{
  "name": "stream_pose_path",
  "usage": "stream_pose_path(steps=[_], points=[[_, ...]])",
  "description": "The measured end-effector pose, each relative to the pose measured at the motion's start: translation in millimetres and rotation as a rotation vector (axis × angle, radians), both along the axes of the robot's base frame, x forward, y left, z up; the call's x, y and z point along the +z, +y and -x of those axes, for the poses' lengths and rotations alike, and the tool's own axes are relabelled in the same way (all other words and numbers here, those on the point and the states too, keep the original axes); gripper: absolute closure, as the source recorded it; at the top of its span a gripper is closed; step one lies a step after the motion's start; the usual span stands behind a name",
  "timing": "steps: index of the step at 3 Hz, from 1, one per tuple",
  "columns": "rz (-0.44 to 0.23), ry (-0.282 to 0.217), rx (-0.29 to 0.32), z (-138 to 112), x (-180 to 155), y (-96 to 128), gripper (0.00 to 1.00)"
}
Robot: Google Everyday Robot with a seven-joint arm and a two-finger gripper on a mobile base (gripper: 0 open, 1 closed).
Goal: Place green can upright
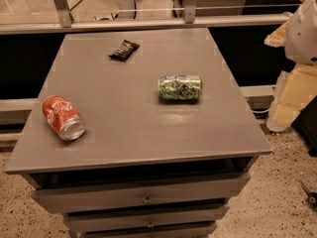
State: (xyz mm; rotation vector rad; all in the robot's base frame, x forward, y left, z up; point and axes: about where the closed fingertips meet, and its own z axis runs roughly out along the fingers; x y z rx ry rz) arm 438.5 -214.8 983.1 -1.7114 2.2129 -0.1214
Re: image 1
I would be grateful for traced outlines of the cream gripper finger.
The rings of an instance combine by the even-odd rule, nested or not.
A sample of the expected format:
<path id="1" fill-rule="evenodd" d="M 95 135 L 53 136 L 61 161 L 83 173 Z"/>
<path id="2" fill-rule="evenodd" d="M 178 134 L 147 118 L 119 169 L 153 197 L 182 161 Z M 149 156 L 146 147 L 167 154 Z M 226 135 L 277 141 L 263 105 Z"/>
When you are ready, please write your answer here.
<path id="1" fill-rule="evenodd" d="M 280 25 L 275 31 L 266 36 L 266 38 L 264 39 L 264 43 L 267 46 L 274 48 L 283 47 L 285 44 L 287 26 L 288 22 Z"/>
<path id="2" fill-rule="evenodd" d="M 282 71 L 276 82 L 266 126 L 272 132 L 286 130 L 316 96 L 316 65 L 297 64 L 291 72 Z"/>

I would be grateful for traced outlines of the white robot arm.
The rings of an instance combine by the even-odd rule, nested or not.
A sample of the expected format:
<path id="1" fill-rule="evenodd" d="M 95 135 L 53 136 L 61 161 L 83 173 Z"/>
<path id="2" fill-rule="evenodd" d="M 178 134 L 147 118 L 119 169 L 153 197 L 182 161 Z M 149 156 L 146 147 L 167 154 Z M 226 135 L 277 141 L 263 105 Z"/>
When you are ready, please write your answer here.
<path id="1" fill-rule="evenodd" d="M 304 0 L 264 43 L 284 47 L 285 56 L 295 62 L 291 72 L 280 73 L 266 120 L 270 131 L 282 132 L 317 96 L 317 0 Z"/>

